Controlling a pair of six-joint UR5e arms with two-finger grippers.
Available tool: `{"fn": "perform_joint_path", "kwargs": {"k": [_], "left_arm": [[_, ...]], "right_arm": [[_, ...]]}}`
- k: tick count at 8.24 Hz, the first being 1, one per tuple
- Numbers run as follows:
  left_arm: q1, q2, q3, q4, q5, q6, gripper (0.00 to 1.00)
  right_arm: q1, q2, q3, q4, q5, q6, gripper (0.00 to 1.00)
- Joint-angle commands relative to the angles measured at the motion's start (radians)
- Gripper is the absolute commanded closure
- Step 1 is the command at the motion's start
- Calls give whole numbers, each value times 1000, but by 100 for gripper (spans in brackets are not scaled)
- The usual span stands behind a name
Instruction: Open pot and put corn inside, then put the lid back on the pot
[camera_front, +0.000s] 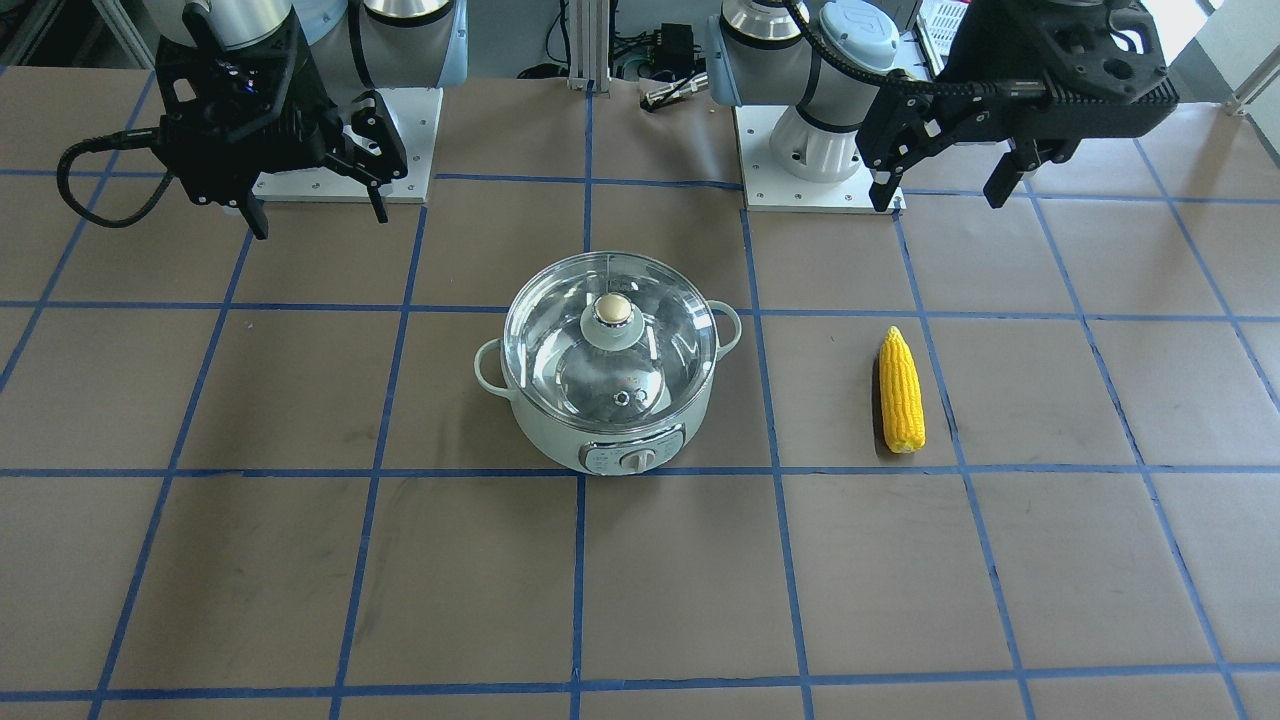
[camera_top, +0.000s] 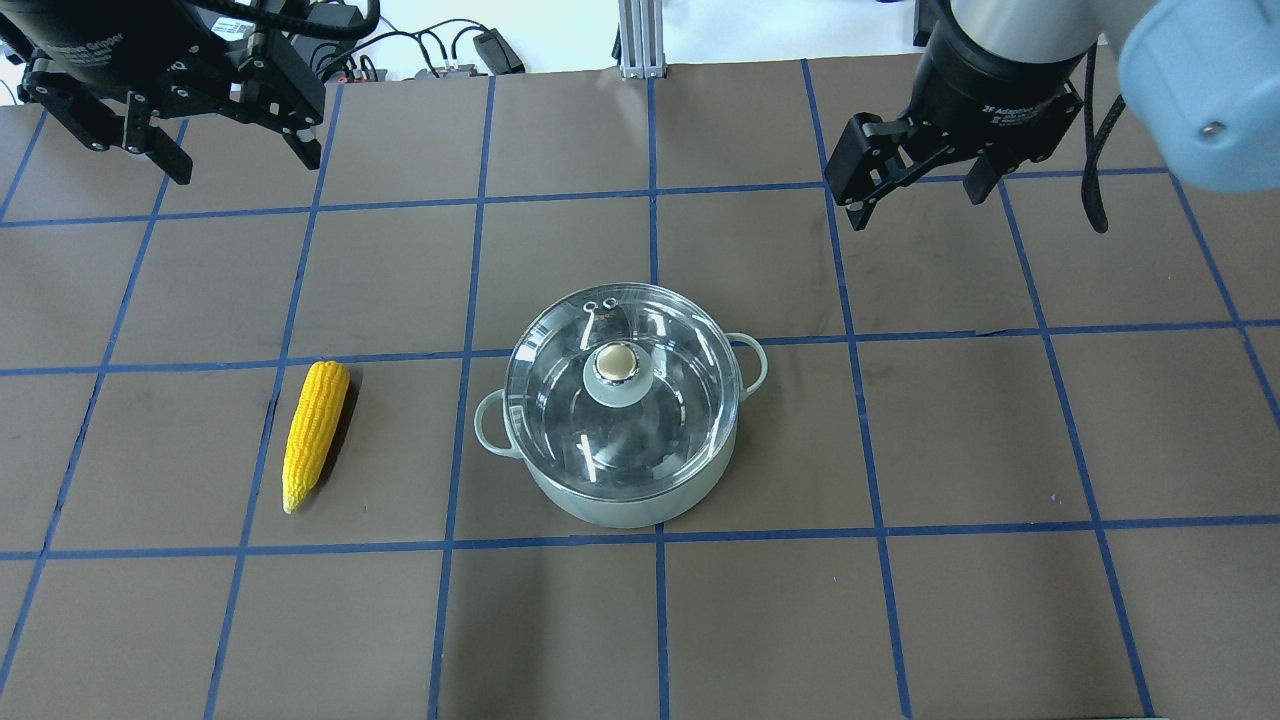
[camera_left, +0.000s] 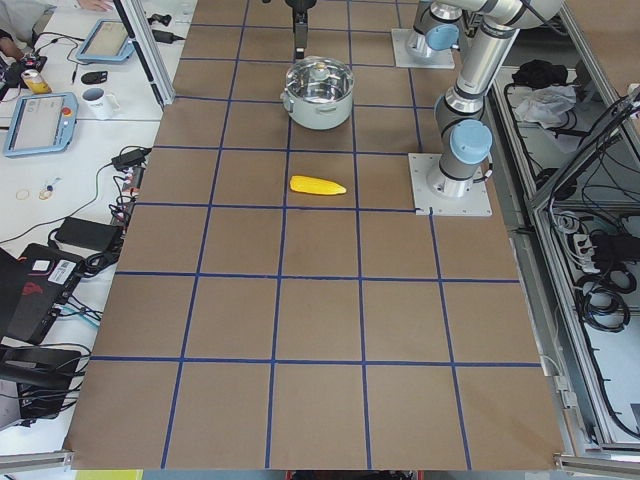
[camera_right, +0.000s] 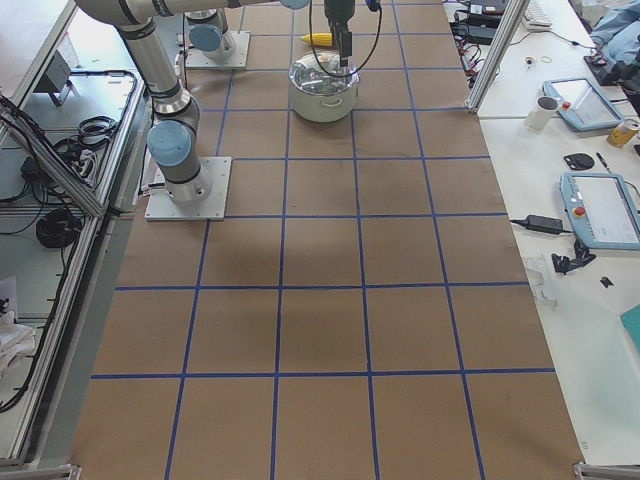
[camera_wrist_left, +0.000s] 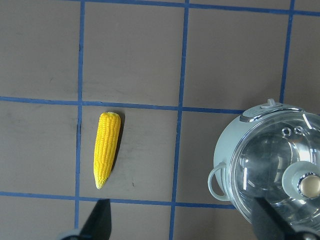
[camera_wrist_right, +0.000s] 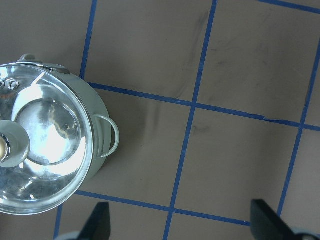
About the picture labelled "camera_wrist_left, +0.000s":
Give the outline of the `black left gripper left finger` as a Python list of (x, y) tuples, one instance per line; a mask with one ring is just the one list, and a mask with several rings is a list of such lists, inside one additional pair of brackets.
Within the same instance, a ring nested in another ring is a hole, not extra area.
[(110, 236), (111, 203), (109, 199), (100, 199), (82, 227), (79, 237), (81, 240), (108, 240)]

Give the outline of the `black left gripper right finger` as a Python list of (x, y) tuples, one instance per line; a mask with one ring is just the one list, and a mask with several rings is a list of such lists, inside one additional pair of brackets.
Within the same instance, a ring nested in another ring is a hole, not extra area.
[(251, 224), (258, 240), (295, 240), (297, 237), (292, 227), (261, 197), (253, 200)]

